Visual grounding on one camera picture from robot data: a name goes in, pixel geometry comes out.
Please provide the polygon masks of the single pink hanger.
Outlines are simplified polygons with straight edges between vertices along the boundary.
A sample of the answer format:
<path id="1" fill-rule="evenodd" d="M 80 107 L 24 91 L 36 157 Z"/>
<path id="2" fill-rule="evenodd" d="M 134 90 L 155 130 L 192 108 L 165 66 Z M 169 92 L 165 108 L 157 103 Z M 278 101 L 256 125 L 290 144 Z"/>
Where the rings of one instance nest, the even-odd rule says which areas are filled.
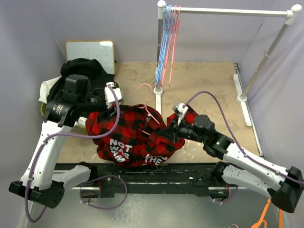
<path id="1" fill-rule="evenodd" d="M 143 109 L 147 112 L 147 117 L 150 119 L 153 119 L 158 125 L 160 124 L 160 122 L 154 117 L 154 115 L 150 112 L 149 108 L 148 108 L 148 105 L 149 105 L 149 102 L 153 96 L 153 88 L 150 84 L 148 83 L 142 83 L 140 84 L 138 87 L 137 87 L 137 90 L 139 90 L 141 87 L 143 86 L 147 86 L 149 87 L 150 89 L 150 93 L 149 93 L 149 97 L 148 99 L 146 100 L 145 104 L 143 104 L 142 106 L 140 106 L 140 109 Z"/>

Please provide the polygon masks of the red black plaid shirt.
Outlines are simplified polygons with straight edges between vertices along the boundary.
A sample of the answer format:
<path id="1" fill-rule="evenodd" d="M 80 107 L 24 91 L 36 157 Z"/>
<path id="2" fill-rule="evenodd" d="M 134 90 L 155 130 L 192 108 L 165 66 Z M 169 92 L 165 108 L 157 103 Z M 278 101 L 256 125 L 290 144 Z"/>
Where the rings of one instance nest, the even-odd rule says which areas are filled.
<path id="1" fill-rule="evenodd" d="M 120 105 L 120 118 L 115 130 L 106 137 L 93 139 L 97 154 L 103 160 L 124 167 L 160 165 L 185 144 L 182 138 L 172 143 L 157 134 L 175 117 L 176 114 L 172 114 L 164 121 L 152 107 Z"/>

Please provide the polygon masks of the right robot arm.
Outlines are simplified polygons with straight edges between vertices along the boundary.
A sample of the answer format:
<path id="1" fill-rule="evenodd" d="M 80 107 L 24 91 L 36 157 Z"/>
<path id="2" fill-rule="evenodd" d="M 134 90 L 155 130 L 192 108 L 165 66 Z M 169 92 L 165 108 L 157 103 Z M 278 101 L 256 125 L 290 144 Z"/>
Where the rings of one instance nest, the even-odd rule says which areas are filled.
<path id="1" fill-rule="evenodd" d="M 211 174 L 215 185 L 226 182 L 245 187 L 271 199 L 287 213 L 295 211 L 304 191 L 302 172 L 294 166 L 288 169 L 273 164 L 243 149 L 235 140 L 216 131 L 207 115 L 196 116 L 192 124 L 174 120 L 158 135 L 173 143 L 181 138 L 202 143 L 209 156 L 220 159 Z"/>

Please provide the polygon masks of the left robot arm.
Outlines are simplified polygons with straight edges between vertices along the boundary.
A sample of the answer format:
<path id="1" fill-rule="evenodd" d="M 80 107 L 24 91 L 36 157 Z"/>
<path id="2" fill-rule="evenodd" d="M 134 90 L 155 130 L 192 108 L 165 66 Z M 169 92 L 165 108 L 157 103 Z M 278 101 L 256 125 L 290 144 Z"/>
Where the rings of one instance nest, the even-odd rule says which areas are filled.
<path id="1" fill-rule="evenodd" d="M 66 138 L 76 137 L 71 131 L 79 118 L 102 107 L 88 101 L 90 88 L 87 76 L 69 75 L 65 79 L 62 96 L 47 103 L 33 157 L 20 180 L 9 186 L 9 192 L 24 198 L 26 209 L 29 202 L 53 209 L 61 202 L 66 190 L 82 183 L 86 186 L 97 183 L 97 167 L 86 162 L 76 164 L 61 175 L 54 174 Z"/>

